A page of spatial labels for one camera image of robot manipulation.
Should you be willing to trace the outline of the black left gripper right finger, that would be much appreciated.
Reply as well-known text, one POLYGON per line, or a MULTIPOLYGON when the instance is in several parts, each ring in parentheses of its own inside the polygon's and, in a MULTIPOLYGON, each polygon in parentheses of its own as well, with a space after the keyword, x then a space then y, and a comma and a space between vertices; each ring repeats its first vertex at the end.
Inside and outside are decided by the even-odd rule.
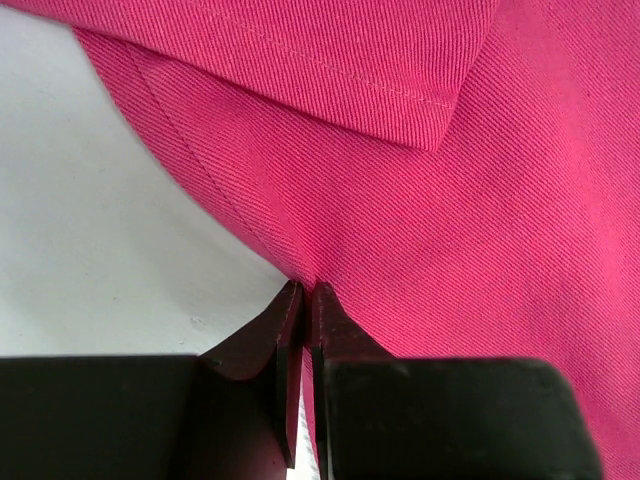
POLYGON ((533 358, 398 358, 318 284, 309 306, 324 479, 600 479, 573 390, 533 358))

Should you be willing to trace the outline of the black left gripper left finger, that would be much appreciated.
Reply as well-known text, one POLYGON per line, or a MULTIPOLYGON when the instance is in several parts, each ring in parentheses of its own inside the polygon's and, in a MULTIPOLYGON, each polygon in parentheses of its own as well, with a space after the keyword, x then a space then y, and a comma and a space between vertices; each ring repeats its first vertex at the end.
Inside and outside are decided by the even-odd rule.
POLYGON ((5 479, 282 479, 295 463, 304 292, 200 354, 5 357, 5 479))

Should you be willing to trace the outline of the pink trousers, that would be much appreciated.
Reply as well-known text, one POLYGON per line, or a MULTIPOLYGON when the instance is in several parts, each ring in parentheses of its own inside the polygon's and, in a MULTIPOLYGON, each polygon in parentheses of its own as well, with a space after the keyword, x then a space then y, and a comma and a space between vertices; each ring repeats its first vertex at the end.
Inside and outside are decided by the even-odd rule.
POLYGON ((21 1, 172 177, 400 355, 527 355, 639 475, 635 1, 21 1))

